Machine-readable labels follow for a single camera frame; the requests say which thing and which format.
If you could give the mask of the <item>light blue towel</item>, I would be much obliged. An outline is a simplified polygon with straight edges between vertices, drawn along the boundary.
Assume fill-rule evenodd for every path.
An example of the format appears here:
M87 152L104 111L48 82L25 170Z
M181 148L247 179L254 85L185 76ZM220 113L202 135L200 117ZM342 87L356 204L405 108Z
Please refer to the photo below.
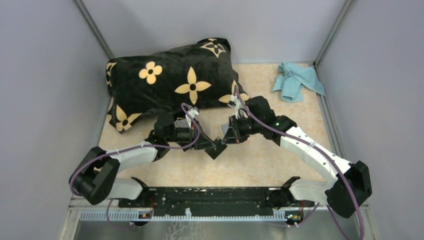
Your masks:
M326 95L325 88L313 67L304 67L292 62L283 62L278 66L278 76L275 78L271 91L280 91L280 98L283 101L302 102L304 87L316 94Z

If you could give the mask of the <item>aluminium frame rail front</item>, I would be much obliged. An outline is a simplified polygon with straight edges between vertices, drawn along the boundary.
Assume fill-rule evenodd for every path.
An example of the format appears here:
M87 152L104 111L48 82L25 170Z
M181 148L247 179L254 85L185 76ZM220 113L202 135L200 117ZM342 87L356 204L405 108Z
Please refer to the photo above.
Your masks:
M82 219L129 222L279 222L300 224L308 210L318 209L322 200L295 200L280 187L189 188L151 187L134 199L99 199L91 203L83 197L71 201L86 207Z

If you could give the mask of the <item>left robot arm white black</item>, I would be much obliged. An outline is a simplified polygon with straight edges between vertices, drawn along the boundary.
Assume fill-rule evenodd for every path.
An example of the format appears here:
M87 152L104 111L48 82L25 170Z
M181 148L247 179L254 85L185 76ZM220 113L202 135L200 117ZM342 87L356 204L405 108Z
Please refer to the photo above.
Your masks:
M117 178L119 172L162 159L170 150L214 150L217 144L207 136L196 116L197 109L175 114L162 114L153 130L139 144L128 148L106 151L91 148L69 178L69 187L76 196L91 205L106 199L131 200L138 207L149 203L146 185L136 177Z

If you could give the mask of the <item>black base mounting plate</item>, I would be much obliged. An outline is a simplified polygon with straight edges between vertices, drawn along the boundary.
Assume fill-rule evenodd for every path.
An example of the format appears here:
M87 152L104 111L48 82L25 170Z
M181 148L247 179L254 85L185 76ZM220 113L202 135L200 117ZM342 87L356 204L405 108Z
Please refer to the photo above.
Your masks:
M314 207L295 200L281 187L147 187L120 208L152 208L155 217L270 217L283 208Z

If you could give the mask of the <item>black pillow with cream flowers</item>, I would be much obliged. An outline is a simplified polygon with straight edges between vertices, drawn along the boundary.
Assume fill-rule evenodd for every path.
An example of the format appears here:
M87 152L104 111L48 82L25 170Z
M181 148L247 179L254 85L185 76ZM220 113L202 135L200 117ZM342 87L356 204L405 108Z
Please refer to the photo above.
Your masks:
M106 119L123 133L144 118L173 113L182 103L199 109L226 107L239 82L226 38L210 37L150 55L110 59L105 80L111 105Z

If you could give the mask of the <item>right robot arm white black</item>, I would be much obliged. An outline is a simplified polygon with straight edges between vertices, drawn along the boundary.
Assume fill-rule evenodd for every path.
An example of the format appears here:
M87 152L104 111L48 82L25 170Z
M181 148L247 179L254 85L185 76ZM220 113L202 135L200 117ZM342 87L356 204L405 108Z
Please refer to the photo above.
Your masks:
M372 195L370 171L365 163L352 163L322 147L295 121L285 115L277 116L263 96L242 102L230 95L227 104L235 114L229 117L224 144L241 144L249 136L261 134L297 155L323 178L322 181L290 178L281 193L287 206L311 201L326 204L339 216L349 218Z

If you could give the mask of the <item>black card holder box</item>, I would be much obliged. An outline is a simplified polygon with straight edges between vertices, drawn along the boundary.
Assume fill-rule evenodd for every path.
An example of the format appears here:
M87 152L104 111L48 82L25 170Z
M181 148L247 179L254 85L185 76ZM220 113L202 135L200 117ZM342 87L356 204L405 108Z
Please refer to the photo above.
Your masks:
M200 126L196 119L183 116L184 112L173 115L175 121L167 133L167 142L177 143L184 151L195 150L195 143L200 136Z

